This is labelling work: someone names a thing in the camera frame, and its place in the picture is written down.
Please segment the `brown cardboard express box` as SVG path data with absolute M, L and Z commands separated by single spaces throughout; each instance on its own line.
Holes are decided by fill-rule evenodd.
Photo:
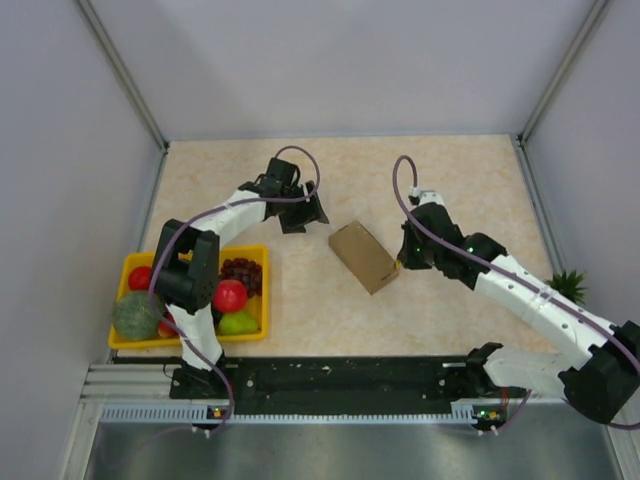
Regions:
M 357 220 L 331 234 L 328 244 L 370 295 L 380 291 L 399 275 L 396 260 Z

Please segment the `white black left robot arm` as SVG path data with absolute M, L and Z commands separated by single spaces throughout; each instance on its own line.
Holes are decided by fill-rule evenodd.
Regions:
M 216 338 L 211 303 L 219 281 L 221 249 L 247 229 L 272 217 L 284 234 L 304 233 L 312 222 L 329 222 L 322 209 L 320 180 L 300 180 L 300 168 L 276 156 L 265 172 L 241 184 L 220 205 L 195 217 L 168 220 L 158 240 L 150 289 L 175 321 L 182 358 L 196 368 L 192 384 L 205 396 L 226 387 L 218 366 L 223 349 Z

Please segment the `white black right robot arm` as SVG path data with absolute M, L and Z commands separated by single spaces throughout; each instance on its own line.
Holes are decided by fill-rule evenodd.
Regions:
M 442 198 L 412 194 L 402 209 L 398 254 L 409 270 L 434 268 L 489 297 L 545 336 L 553 354 L 487 343 L 467 357 L 466 380 L 476 394 L 517 387 L 566 401 L 586 418 L 610 424 L 639 388 L 639 327 L 595 316 L 529 273 L 482 233 L 463 235 Z

